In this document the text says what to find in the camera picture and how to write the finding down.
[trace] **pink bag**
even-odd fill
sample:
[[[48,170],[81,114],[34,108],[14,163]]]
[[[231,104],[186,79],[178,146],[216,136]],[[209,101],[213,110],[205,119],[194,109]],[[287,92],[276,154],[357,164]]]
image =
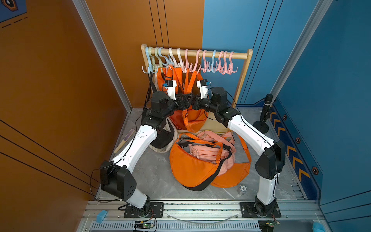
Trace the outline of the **pink bag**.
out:
[[[208,141],[208,142],[221,142],[227,146],[229,146],[232,152],[231,157],[229,159],[226,159],[225,162],[222,164],[221,169],[219,171],[219,174],[217,176],[223,175],[226,173],[228,169],[230,169],[234,164],[234,154],[236,153],[236,148],[234,147],[234,138],[232,135],[232,132],[229,131],[225,133],[224,135],[217,135],[212,131],[203,131],[197,135],[201,140]],[[213,148],[213,147],[207,147],[205,145],[195,145],[190,144],[190,155],[196,157],[197,159],[207,161],[210,163],[216,163],[216,155],[217,152],[220,150],[220,148]],[[229,151],[223,149],[221,153],[221,159],[224,159],[228,157]]]

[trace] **blue sponge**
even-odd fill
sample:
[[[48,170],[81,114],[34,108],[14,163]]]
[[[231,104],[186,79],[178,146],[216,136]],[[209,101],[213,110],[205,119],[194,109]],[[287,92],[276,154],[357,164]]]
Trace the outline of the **blue sponge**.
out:
[[[315,222],[313,223],[313,232],[325,232],[325,227],[322,224]]]
[[[107,211],[105,211],[105,210],[102,210],[97,216],[96,216],[96,222],[97,223],[102,223],[103,222],[103,219],[104,219],[104,217],[107,215]]]

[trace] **clothes rack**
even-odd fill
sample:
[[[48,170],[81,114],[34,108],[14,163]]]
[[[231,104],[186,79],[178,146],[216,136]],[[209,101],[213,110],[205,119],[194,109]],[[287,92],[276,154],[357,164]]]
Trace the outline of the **clothes rack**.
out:
[[[147,60],[147,57],[146,57],[146,54],[145,54],[145,48],[146,47],[147,47],[146,44],[142,44],[142,46],[141,46],[144,63],[145,63],[145,66],[147,68],[148,67],[148,60]],[[155,48],[152,48],[149,52],[151,52],[151,54],[154,55],[155,54]],[[173,52],[173,54],[176,54],[177,50],[172,48],[172,52]],[[170,55],[169,49],[167,49],[167,48],[162,49],[161,54],[162,55]],[[186,54],[185,49],[181,49],[180,50],[180,55],[184,56],[185,54]],[[187,56],[188,57],[196,57],[196,54],[197,54],[197,50],[188,50],[187,51]],[[220,51],[216,52],[215,57],[218,57],[219,54],[220,54]],[[238,80],[236,91],[234,93],[234,99],[235,99],[236,102],[238,101],[238,97],[240,96],[242,85],[245,81],[245,77],[246,77],[246,74],[247,74],[247,70],[249,69],[249,64],[250,64],[252,55],[253,55],[253,50],[252,49],[248,49],[246,53],[234,52],[232,54],[232,59],[244,60],[242,70],[241,70],[240,79]],[[205,53],[205,57],[212,57],[212,56],[213,56],[213,51],[207,51]],[[229,59],[229,56],[230,56],[230,52],[227,52],[226,58]],[[236,104],[234,102],[232,102],[232,107],[234,108],[235,106],[236,106]]]

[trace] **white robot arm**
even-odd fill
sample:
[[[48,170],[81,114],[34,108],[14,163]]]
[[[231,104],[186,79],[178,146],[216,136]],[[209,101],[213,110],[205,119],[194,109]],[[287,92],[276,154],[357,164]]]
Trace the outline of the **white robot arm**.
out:
[[[201,88],[205,86],[206,83],[207,82],[201,84],[197,83],[197,86]],[[257,172],[260,174],[259,191],[255,199],[256,207],[258,208],[258,214],[261,216],[270,215],[270,212],[274,208],[276,181],[279,173],[282,171],[282,166],[285,164],[284,145],[282,145],[283,143],[280,141],[276,143],[273,139],[268,138],[259,132],[235,109],[226,107],[227,102],[224,92],[225,90],[223,88],[215,87],[211,100],[198,97],[192,102],[192,106],[195,109],[204,108],[207,111],[214,112],[216,119],[219,122],[239,134],[239,136],[250,144],[260,156],[255,165]],[[142,125],[133,140],[131,140],[124,150],[111,162],[105,161],[102,164],[102,167],[112,165],[113,163],[115,164],[115,167],[117,168],[115,178],[113,178],[113,175],[109,174],[110,172],[112,173],[115,171],[101,169],[102,190],[124,199],[129,204],[135,206],[138,211],[143,214],[146,214],[149,210],[150,198],[136,188],[136,182],[131,173],[144,150],[157,138],[157,131],[161,128],[161,126],[158,125],[163,125],[161,121],[164,121],[165,117],[171,114],[171,111],[173,112],[174,109],[179,108],[179,104],[172,105],[169,104],[168,101],[166,105],[167,109],[165,111],[160,110],[160,108],[163,109],[165,105],[156,109],[156,103],[161,104],[161,101],[156,100],[158,98],[155,97],[155,94],[160,95],[161,93],[154,93],[154,96],[152,97],[152,111],[150,115],[146,116],[143,120]],[[162,117],[156,117],[159,116],[156,114],[156,110],[162,112]]]

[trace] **microphone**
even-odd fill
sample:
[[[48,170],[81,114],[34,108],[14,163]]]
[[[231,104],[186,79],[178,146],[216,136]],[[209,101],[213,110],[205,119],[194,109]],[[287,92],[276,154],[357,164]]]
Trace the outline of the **microphone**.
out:
[[[265,123],[265,121],[268,119],[268,116],[269,116],[269,108],[270,108],[270,104],[272,103],[272,99],[273,99],[272,94],[267,94],[265,96],[264,106],[262,108],[262,113],[260,114],[260,121],[256,121],[253,124],[253,126],[263,134],[269,131],[269,127]]]

